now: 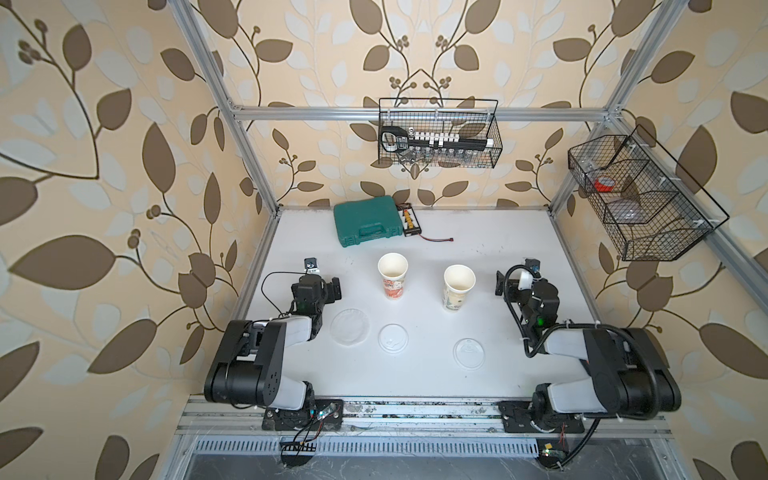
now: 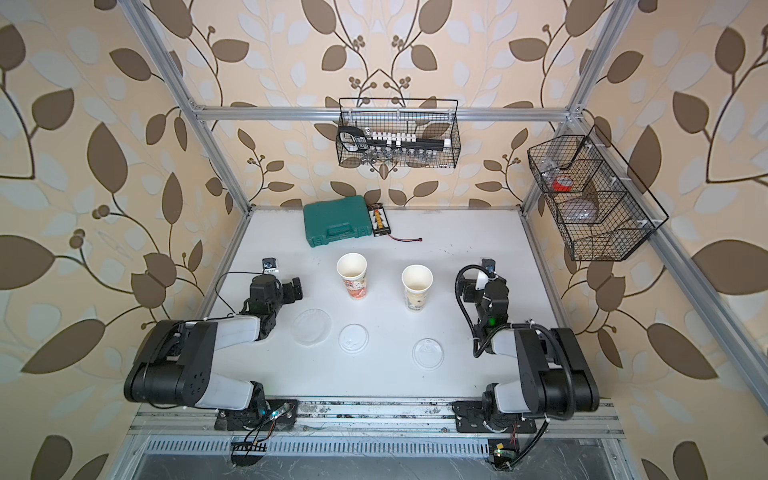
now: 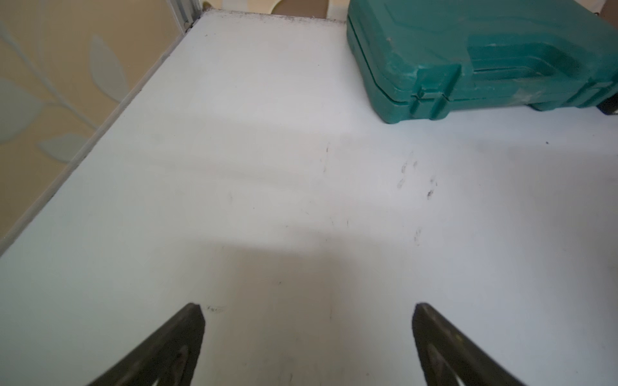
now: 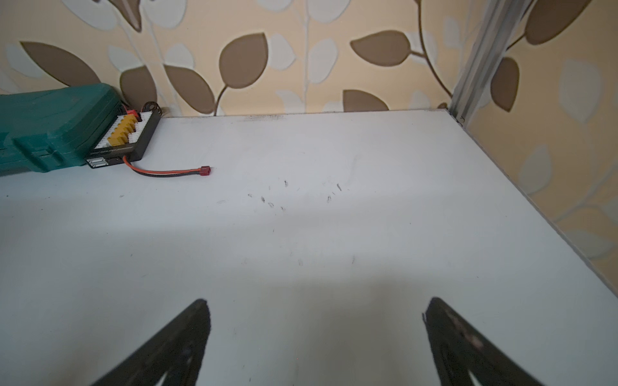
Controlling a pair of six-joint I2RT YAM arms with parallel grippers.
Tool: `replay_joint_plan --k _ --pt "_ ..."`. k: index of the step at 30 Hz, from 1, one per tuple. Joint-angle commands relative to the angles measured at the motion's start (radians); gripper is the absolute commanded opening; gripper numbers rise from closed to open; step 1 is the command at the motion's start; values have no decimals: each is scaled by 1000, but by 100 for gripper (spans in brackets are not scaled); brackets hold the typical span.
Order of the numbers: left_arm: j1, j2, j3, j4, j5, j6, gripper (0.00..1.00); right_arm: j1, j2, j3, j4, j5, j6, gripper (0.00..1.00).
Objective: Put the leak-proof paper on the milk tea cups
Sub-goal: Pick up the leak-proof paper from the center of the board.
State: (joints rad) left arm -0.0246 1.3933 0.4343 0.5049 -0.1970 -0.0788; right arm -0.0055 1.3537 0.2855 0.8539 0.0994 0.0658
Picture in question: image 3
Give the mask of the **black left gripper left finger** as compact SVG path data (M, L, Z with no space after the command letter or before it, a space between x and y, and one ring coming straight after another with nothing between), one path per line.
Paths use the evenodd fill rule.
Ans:
M201 353L201 306L185 305L92 385L190 385Z

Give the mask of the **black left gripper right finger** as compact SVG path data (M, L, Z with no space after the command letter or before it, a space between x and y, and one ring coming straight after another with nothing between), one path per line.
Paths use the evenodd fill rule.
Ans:
M521 385L432 305L415 306L411 329L428 385Z

